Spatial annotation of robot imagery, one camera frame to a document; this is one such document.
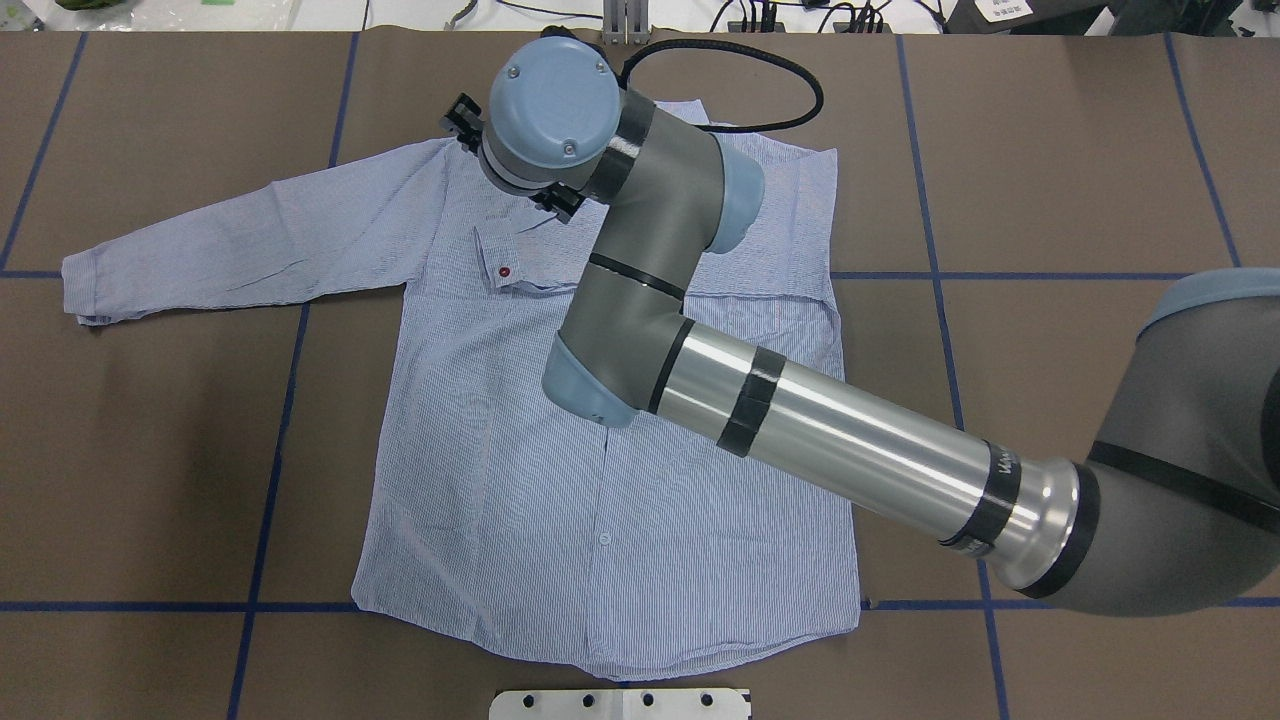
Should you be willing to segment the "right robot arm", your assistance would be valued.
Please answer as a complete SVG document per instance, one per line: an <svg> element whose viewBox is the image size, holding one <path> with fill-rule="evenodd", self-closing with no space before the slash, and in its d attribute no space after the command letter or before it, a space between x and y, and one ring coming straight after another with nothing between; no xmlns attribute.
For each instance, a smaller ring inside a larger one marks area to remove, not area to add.
<svg viewBox="0 0 1280 720"><path fill-rule="evenodd" d="M826 275L835 156L685 120L548 33L460 140L591 228L541 374L604 427L645 413L980 560L1060 609L1164 616L1277 571L1277 270L1185 275L1137 333L1079 462L1033 460L844 378Z"/></svg>

